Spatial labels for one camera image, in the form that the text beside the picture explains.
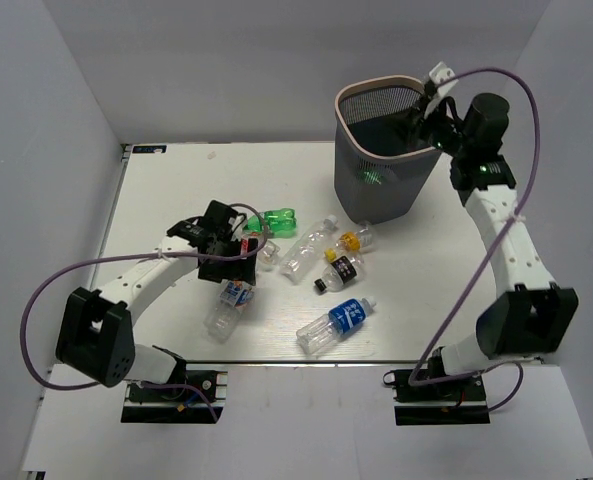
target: black bottle cap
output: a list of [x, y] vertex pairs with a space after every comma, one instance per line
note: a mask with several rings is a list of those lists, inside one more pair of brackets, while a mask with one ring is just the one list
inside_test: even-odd
[[320, 278], [318, 280], [314, 280], [314, 285], [316, 286], [318, 293], [323, 293], [325, 290], [327, 290], [327, 285], [325, 285], [325, 283]]

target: blue label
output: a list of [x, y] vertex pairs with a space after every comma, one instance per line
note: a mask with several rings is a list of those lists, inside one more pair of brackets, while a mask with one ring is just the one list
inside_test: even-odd
[[358, 300], [347, 300], [329, 311], [330, 318], [336, 320], [343, 333], [350, 331], [367, 317]]

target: green plastic bottle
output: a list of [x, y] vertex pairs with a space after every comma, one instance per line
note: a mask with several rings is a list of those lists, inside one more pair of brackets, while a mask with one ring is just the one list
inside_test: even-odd
[[[296, 232], [296, 212], [293, 208], [281, 208], [280, 210], [267, 210], [260, 212], [263, 216], [269, 230], [277, 237], [290, 237]], [[247, 221], [246, 231], [262, 232], [263, 226], [256, 215]]]

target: white bottle cap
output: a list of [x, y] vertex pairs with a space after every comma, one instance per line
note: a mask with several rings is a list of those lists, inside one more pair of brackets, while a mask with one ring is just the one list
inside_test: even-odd
[[337, 223], [338, 218], [336, 217], [336, 215], [327, 215], [327, 217], [325, 217], [325, 224], [335, 227]]
[[374, 297], [372, 297], [371, 295], [369, 297], [365, 297], [363, 300], [365, 300], [367, 303], [369, 303], [369, 306], [372, 308], [374, 308], [378, 304], [376, 299]]

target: bottle with blue label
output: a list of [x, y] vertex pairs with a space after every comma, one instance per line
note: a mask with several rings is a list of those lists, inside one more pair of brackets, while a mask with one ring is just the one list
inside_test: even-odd
[[298, 344], [307, 355], [311, 355], [326, 345], [338, 342], [344, 333], [356, 328], [374, 313], [376, 299], [355, 298], [332, 308], [328, 313], [296, 332]]
[[207, 333], [219, 342], [226, 341], [236, 328], [243, 310], [254, 297], [251, 285], [245, 282], [226, 280], [216, 300], [216, 306], [207, 315]]

